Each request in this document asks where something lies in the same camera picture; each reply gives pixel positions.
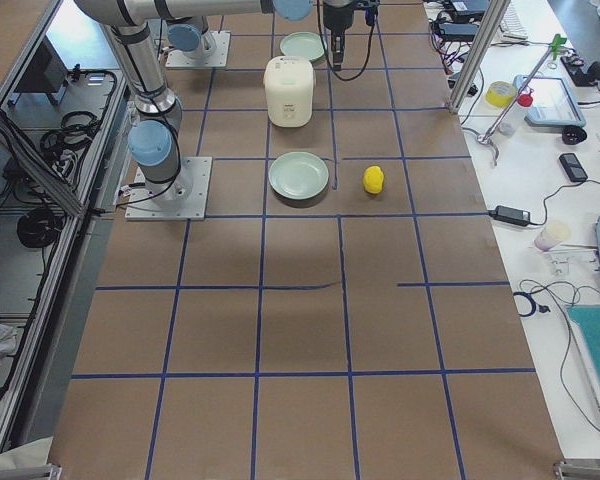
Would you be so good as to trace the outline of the green plate near arm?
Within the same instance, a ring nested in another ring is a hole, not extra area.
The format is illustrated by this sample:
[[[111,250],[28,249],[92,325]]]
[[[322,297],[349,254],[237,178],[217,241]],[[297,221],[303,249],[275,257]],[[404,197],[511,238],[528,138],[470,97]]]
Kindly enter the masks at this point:
[[[321,37],[312,32],[294,32],[280,42],[280,51],[285,56],[297,56],[316,63],[324,58],[324,44]]]
[[[329,182],[325,161],[309,152],[288,152],[276,158],[268,171],[273,191],[290,200],[308,200],[319,195]]]

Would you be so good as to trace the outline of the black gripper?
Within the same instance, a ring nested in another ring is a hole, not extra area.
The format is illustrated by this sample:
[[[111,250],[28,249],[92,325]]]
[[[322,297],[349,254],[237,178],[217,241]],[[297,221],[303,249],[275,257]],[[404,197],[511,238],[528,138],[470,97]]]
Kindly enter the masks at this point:
[[[324,26],[329,30],[331,35],[333,69],[342,69],[346,31],[353,25],[354,10],[354,1],[323,1],[322,13]]]

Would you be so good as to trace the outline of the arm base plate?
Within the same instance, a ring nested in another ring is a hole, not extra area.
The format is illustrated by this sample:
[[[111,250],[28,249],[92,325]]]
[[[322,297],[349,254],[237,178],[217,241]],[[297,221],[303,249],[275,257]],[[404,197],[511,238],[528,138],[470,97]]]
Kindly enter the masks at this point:
[[[211,170],[211,157],[183,157],[174,183],[159,187],[147,183],[141,168],[137,167],[134,181],[143,186],[131,191],[125,218],[128,221],[204,220]]]
[[[207,30],[201,33],[189,25],[173,25],[168,33],[171,43],[166,67],[171,69],[225,68],[231,33]]]

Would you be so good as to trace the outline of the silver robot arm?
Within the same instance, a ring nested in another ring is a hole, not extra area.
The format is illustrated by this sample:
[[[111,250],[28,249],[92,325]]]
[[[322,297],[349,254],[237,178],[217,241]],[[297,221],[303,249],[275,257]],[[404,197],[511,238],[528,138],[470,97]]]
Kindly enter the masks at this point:
[[[316,5],[323,15],[324,26],[331,31],[334,67],[339,69],[344,59],[345,32],[353,24],[354,12],[367,7],[361,1],[78,1],[76,5],[101,25],[125,79],[135,92],[137,110],[148,118],[181,110],[157,60],[149,20],[276,13],[298,21]]]

